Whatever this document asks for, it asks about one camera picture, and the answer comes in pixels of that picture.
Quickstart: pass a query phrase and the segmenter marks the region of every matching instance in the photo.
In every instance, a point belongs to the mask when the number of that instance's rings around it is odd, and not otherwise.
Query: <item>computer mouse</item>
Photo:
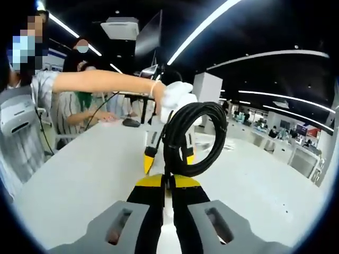
[[[122,125],[137,128],[137,127],[140,126],[140,123],[136,120],[131,119],[131,118],[126,118],[125,120],[122,121]]]

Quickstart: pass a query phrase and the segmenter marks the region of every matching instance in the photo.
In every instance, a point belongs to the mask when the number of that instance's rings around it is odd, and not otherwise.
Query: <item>bracelet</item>
[[[155,81],[155,82],[153,83],[152,88],[150,89],[150,93],[149,93],[149,95],[150,95],[151,97],[154,97],[154,96],[153,96],[153,89],[154,89],[155,85],[156,85],[157,83],[159,83],[159,82],[160,82],[160,80],[157,80],[157,81]]]

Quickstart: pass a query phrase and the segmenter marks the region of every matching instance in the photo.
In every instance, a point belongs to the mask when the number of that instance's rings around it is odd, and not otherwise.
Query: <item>black ceiling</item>
[[[142,29],[161,9],[164,11],[162,60],[167,62],[192,31],[225,0],[49,0],[45,6],[78,34],[85,36],[102,57],[102,68],[115,64],[131,74],[135,42],[110,40],[100,23],[112,16],[131,16]],[[208,67],[246,54],[275,50],[307,49],[328,52],[321,6],[311,1],[242,0],[208,26],[176,59],[173,68],[193,82]],[[74,37],[53,22],[50,37],[72,47]],[[253,105],[275,106],[276,98],[239,94],[251,90],[306,99],[328,107],[333,101],[334,78],[330,61],[308,55],[279,55],[243,60],[208,71],[224,79],[227,98]],[[290,111],[324,123],[328,112],[305,103],[288,101]]]

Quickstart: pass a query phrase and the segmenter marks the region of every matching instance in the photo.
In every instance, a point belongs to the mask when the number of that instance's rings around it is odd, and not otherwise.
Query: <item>computer screen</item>
[[[297,124],[297,133],[300,134],[300,135],[306,136],[307,128],[305,126]]]
[[[280,127],[289,130],[290,129],[290,123],[284,120],[280,121]]]
[[[156,50],[160,47],[163,11],[158,12],[137,36],[135,68],[143,70],[152,66]]]

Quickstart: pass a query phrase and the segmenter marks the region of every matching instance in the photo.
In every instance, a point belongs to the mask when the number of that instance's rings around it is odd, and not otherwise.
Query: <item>cable coil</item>
[[[209,116],[215,126],[215,143],[204,160],[194,165],[187,165],[181,159],[179,149],[185,144],[185,134],[188,129],[196,119],[203,115]],[[182,107],[163,129],[165,173],[193,177],[205,172],[221,154],[226,132],[226,115],[219,104],[215,102],[195,102]]]

